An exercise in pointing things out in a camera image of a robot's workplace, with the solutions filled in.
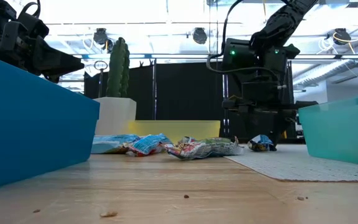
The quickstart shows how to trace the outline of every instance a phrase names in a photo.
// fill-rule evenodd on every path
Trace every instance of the ceiling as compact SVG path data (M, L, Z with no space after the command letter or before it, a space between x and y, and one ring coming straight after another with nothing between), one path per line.
M19 12L28 0L8 1ZM68 54L104 54L101 46L93 43L93 33L97 28L106 28L109 38L125 38L132 55L135 54L214 54L220 49L223 22L229 5L220 1L218 6L209 7L206 0L41 0L40 18L48 25L50 34L45 38L50 46ZM262 0L245 0L239 4L229 17L227 37L249 39L261 30L281 3L267 3ZM294 44L301 54L335 54L330 47L332 41L324 40L327 33L335 28L346 28L353 40L358 39L358 5L350 7L355 1L325 0L305 16L288 44ZM207 43L200 45L192 39L196 27L204 28L208 35ZM355 49L358 40L352 43ZM348 45L333 45L339 54L349 53ZM138 67L142 59L131 59L131 67ZM196 62L200 59L165 59L158 63ZM94 60L85 60L86 69L93 69ZM299 75L316 64L294 63L293 74ZM81 80L84 71L65 75L64 80Z

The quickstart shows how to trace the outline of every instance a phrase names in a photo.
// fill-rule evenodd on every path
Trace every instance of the cactus plant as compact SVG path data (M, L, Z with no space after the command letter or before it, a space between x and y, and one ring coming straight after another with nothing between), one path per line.
M129 51L122 37L118 38L112 48L109 67L106 96L126 97L129 80Z

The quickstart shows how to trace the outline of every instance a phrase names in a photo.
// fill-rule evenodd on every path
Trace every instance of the white mat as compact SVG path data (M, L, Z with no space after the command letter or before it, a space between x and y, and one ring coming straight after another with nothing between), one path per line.
M358 181L358 164L311 157L305 145L279 145L277 152L253 152L226 158L279 180Z

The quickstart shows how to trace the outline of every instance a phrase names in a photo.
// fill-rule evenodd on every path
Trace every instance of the pipe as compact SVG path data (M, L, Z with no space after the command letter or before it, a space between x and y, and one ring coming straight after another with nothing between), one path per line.
M333 62L326 65L319 65L307 72L304 72L293 79L294 85L309 85L311 83L318 83L322 80L330 78L338 73L345 72L348 69L354 68L358 65L355 60L345 59L337 62Z

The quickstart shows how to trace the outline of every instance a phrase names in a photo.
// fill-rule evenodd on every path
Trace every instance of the white planter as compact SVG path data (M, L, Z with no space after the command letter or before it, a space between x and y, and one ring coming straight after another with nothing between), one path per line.
M128 122L136 117L136 102L129 98L102 97L96 135L127 134Z

